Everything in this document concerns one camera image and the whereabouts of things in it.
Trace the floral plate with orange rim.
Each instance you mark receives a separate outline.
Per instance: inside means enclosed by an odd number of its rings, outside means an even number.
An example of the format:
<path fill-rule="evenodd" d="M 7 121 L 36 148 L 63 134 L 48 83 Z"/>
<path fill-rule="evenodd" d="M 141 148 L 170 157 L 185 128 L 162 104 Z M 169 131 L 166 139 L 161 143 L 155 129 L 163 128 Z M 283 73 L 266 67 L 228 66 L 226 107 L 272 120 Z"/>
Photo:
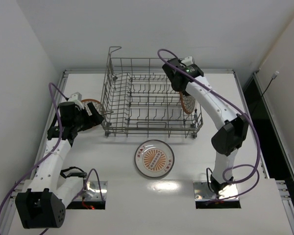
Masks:
<path fill-rule="evenodd" d="M 103 116 L 105 115 L 105 111 L 103 110 L 101 103 L 95 99 L 83 99 L 81 103 L 83 104 L 85 110 L 87 111 L 91 121 L 93 122 L 94 124 L 93 127 L 100 125 L 103 122 L 104 120 Z M 89 103 L 91 103 L 96 110 L 96 113 L 94 115 L 89 108 L 89 105 L 88 105 Z"/>

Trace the white plate with sunburst pattern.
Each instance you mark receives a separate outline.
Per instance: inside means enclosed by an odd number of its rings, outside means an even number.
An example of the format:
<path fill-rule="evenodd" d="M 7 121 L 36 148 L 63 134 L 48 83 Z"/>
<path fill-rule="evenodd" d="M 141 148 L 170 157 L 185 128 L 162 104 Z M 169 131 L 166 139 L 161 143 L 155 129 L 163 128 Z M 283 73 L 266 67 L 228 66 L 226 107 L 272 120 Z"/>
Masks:
<path fill-rule="evenodd" d="M 172 148 L 161 140 L 141 143 L 134 154 L 134 165 L 140 175 L 149 179 L 166 177 L 173 169 L 175 155 Z"/>

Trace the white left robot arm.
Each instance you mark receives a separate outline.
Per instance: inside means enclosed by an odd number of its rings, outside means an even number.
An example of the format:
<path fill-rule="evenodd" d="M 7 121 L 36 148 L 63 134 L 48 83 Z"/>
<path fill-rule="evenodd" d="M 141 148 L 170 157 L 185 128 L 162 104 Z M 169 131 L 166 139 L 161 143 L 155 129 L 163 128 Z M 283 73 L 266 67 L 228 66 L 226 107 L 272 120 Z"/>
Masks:
<path fill-rule="evenodd" d="M 85 172 L 70 173 L 59 187 L 64 159 L 81 131 L 100 125 L 104 118 L 93 103 L 73 101 L 58 105 L 60 123 L 53 120 L 47 132 L 45 155 L 25 192 L 16 196 L 16 207 L 25 229 L 60 228 L 66 208 L 84 188 Z"/>

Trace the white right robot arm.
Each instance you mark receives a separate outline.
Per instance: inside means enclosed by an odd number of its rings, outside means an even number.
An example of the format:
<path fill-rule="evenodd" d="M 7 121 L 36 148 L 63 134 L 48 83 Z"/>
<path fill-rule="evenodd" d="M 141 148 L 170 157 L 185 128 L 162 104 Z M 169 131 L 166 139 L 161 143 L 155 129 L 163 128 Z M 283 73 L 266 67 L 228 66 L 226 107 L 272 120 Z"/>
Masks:
<path fill-rule="evenodd" d="M 218 130 L 211 139 L 216 150 L 216 159 L 210 177 L 210 188 L 217 194 L 234 180 L 232 169 L 238 149 L 246 139 L 247 120 L 212 94 L 210 83 L 196 64 L 184 67 L 178 59 L 173 58 L 168 60 L 162 69 L 173 90 L 193 97 L 204 108 Z"/>

